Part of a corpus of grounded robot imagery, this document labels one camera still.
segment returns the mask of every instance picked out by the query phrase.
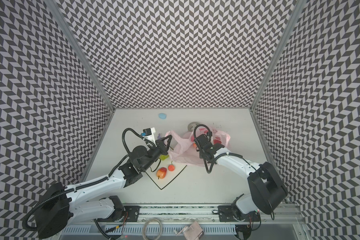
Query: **chevron pattern wall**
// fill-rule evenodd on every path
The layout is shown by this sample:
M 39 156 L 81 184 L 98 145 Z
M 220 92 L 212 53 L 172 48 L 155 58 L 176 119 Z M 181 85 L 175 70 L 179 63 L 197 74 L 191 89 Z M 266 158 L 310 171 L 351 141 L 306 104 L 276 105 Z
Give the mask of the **chevron pattern wall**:
M 255 113 L 315 239 L 360 239 L 360 0 L 311 0 Z
M 57 0 L 117 108 L 249 107 L 296 0 Z
M 0 0 L 0 239 L 36 239 L 21 219 L 78 182 L 109 114 L 43 2 Z

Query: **apple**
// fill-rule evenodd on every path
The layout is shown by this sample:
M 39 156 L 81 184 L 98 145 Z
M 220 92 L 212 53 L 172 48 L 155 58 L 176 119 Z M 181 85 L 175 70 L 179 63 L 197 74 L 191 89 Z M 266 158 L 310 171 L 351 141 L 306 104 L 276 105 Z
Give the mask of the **apple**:
M 156 176 L 157 176 L 159 179 L 163 179 L 166 174 L 167 174 L 167 169 L 166 169 L 165 167 L 162 167 L 162 168 L 160 168 L 160 169 L 157 171 Z
M 173 164 L 169 165 L 169 166 L 168 166 L 168 170 L 171 171 L 171 172 L 174 171 L 174 170 L 175 170 L 175 166 L 174 166 Z

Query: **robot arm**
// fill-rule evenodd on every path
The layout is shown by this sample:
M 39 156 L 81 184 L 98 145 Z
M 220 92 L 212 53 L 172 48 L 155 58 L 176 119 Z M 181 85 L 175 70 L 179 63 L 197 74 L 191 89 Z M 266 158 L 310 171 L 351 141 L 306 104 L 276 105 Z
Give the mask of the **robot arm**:
M 196 137 L 196 129 L 199 126 L 208 129 L 207 135 L 201 134 Z M 283 181 L 269 162 L 263 164 L 250 162 L 243 156 L 230 152 L 221 144 L 212 144 L 212 132 L 205 125 L 198 125 L 193 136 L 207 173 L 212 171 L 214 164 L 219 164 L 248 180 L 251 194 L 243 194 L 232 203 L 233 215 L 236 219 L 242 220 L 246 214 L 257 209 L 265 214 L 272 214 L 288 195 Z
M 145 129 L 142 135 L 135 135 L 149 143 L 149 149 L 145 146 L 137 146 L 129 151 L 118 165 L 109 174 L 78 184 L 63 186 L 60 182 L 49 187 L 46 193 L 40 197 L 38 204 L 26 214 L 23 219 L 23 228 L 29 231 L 38 231 L 39 238 L 48 238 L 60 232 L 66 225 L 98 219 L 99 221 L 114 222 L 120 220 L 124 215 L 124 207 L 117 196 L 110 196 L 99 201 L 94 199 L 112 190 L 121 189 L 134 184 L 160 155 L 167 155 L 172 136 L 161 138 L 156 142 L 154 139 L 154 128 Z M 129 158 L 124 165 L 120 164 Z M 34 214 L 37 227 L 28 225 L 29 217 Z
M 137 146 L 130 152 L 123 137 L 123 144 L 128 155 L 122 161 L 129 158 L 124 165 L 119 166 L 121 161 L 109 174 L 79 184 L 66 187 L 61 183 L 51 185 L 40 198 L 39 203 L 24 217 L 23 228 L 30 231 L 37 230 L 39 238 L 48 238 L 60 232 L 66 225 L 91 219 L 97 219 L 99 222 L 120 220 L 125 209 L 117 196 L 110 196 L 94 202 L 88 201 L 135 183 L 142 177 L 142 172 L 145 172 L 160 155 L 168 154 L 172 139 L 172 136 L 169 135 L 156 142 L 152 141 L 155 139 L 154 128 L 145 129 L 142 135 L 138 135 L 132 129 L 126 129 L 123 136 L 126 131 L 132 131 L 148 142 L 150 149 Z M 230 152 L 221 144 L 213 145 L 210 141 L 212 132 L 209 129 L 208 131 L 209 136 L 202 134 L 198 137 L 194 132 L 195 143 L 199 149 L 200 158 L 204 159 L 207 172 L 212 171 L 214 164 L 219 164 L 248 179 L 251 194 L 241 195 L 232 204 L 236 219 L 241 220 L 244 214 L 257 209 L 265 214 L 271 214 L 288 194 L 273 166 L 267 162 L 258 164 L 247 161 L 239 154 Z M 211 163 L 210 169 L 208 169 L 207 162 Z M 28 219 L 32 214 L 35 216 L 37 227 L 28 225 Z

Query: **plastic bag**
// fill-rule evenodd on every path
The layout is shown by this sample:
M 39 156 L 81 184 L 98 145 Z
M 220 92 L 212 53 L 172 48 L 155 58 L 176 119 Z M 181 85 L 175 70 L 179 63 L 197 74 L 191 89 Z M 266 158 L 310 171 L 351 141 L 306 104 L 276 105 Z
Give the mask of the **plastic bag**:
M 231 139 L 229 134 L 217 130 L 214 127 L 209 127 L 209 129 L 212 131 L 212 140 L 214 144 L 221 143 L 224 146 L 228 145 L 228 142 Z M 207 132 L 208 130 L 205 127 L 199 127 L 196 130 L 196 137 L 201 134 L 206 134 Z M 176 132 L 171 130 L 167 132 L 165 136 L 168 136 L 169 134 L 177 141 L 175 148 L 172 151 L 168 151 L 172 161 L 187 165 L 204 166 L 204 160 L 200 158 L 199 152 L 197 152 L 196 148 L 193 146 L 193 132 L 187 132 L 183 137 L 180 137 Z

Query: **blue egg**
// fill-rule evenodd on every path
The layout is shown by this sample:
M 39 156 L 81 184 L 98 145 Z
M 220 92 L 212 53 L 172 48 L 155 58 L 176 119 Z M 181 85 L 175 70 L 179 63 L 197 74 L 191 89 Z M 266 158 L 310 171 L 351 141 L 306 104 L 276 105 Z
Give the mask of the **blue egg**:
M 158 117 L 161 119 L 166 119 L 167 115 L 165 113 L 159 113 Z

